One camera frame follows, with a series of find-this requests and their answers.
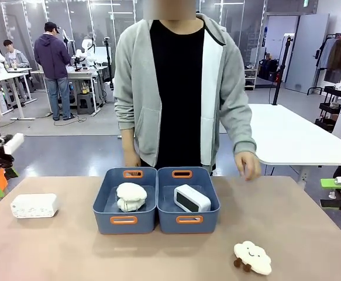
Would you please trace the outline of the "person's left hand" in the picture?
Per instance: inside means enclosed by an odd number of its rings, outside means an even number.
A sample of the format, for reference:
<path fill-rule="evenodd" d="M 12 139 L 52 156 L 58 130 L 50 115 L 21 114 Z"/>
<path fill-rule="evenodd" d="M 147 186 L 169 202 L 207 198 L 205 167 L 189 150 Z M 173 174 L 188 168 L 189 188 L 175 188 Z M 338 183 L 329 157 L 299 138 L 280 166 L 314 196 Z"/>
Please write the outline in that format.
<path fill-rule="evenodd" d="M 240 175 L 246 180 L 254 180 L 261 176 L 259 159 L 252 152 L 239 152 L 235 154 L 235 163 Z"/>

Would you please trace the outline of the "person's right hand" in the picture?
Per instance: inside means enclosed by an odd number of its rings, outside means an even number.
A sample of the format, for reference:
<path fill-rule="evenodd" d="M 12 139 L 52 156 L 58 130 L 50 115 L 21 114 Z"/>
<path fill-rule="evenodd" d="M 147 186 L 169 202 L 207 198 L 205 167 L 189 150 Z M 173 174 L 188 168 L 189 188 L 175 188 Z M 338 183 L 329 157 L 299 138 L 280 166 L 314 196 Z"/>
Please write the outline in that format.
<path fill-rule="evenodd" d="M 141 159 L 135 149 L 124 150 L 123 152 L 126 167 L 140 167 Z"/>

